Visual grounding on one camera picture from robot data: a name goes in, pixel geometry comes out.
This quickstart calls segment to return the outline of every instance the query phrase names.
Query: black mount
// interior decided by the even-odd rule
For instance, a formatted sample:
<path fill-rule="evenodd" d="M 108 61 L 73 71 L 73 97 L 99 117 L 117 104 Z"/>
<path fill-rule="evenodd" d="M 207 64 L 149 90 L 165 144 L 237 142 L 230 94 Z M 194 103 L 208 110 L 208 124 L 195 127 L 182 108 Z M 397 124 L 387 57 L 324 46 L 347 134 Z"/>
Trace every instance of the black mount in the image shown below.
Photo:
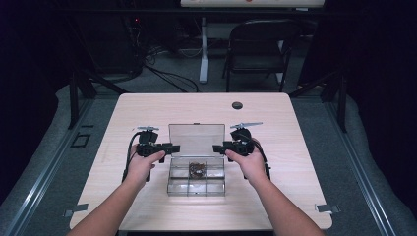
<path fill-rule="evenodd" d="M 154 153 L 157 153 L 161 150 L 165 151 L 165 155 L 172 154 L 180 151 L 180 146 L 174 146 L 172 143 L 156 144 L 158 134 L 154 130 L 159 130 L 158 128 L 147 126 L 147 127 L 138 127 L 140 130 L 139 134 L 139 143 L 136 146 L 136 153 L 143 157 L 148 157 Z M 165 162 L 165 156 L 159 161 L 159 163 Z M 147 177 L 147 182 L 150 180 L 150 174 Z"/>
<path fill-rule="evenodd" d="M 214 152 L 224 154 L 227 149 L 233 150 L 234 152 L 247 156 L 254 151 L 254 144 L 252 142 L 252 135 L 247 126 L 261 125 L 262 122 L 258 123 L 240 123 L 239 125 L 231 126 L 230 128 L 236 128 L 235 131 L 231 132 L 233 141 L 224 141 L 223 146 L 212 146 Z"/>

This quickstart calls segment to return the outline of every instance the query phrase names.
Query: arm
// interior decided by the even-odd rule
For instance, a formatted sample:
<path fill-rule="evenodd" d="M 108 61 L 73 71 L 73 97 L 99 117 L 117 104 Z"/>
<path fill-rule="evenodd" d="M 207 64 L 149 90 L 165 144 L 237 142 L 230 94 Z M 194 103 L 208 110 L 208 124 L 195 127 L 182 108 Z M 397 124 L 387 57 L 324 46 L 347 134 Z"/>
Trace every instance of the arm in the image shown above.
<path fill-rule="evenodd" d="M 132 147 L 131 153 L 135 153 L 135 150 L 136 147 Z M 145 185 L 150 170 L 154 168 L 153 163 L 164 156 L 164 151 L 146 158 L 135 153 L 129 164 L 125 181 L 103 203 L 77 224 L 68 235 L 114 236 L 136 195 Z"/>
<path fill-rule="evenodd" d="M 257 148 L 245 157 L 232 150 L 227 150 L 226 155 L 240 165 L 257 191 L 276 235 L 324 235 L 319 226 L 270 181 Z"/>

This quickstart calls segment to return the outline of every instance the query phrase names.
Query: forearm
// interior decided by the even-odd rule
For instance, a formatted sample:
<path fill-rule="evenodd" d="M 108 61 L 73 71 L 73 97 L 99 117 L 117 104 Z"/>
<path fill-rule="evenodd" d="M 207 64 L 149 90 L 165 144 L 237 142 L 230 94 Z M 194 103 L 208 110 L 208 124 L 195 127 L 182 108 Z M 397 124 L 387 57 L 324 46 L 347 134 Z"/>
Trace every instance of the forearm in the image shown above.
<path fill-rule="evenodd" d="M 140 186 L 125 180 L 103 203 L 84 218 L 68 235 L 112 235 L 135 200 Z"/>
<path fill-rule="evenodd" d="M 317 224 L 270 180 L 260 179 L 251 184 L 261 199 L 276 235 L 324 235 Z"/>

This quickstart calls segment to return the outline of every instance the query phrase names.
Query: clear plastic box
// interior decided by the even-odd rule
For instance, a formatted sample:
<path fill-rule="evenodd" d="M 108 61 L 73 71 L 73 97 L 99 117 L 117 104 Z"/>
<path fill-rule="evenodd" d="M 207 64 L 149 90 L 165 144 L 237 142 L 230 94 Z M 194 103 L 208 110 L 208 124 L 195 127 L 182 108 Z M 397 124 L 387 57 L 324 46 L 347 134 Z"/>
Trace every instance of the clear plastic box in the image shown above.
<path fill-rule="evenodd" d="M 169 138 L 180 152 L 171 155 L 168 196 L 224 196 L 224 158 L 212 150 L 224 141 L 224 125 L 169 125 Z"/>

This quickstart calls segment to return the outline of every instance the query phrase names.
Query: table leg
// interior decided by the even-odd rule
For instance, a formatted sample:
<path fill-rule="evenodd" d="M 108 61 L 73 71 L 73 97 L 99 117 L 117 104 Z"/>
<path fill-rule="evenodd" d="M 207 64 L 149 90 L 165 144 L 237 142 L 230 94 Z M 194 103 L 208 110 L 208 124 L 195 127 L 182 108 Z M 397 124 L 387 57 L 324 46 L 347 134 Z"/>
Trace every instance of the table leg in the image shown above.
<path fill-rule="evenodd" d="M 202 66 L 200 68 L 200 83 L 205 84 L 208 82 L 208 38 L 206 34 L 206 18 L 202 18 Z"/>

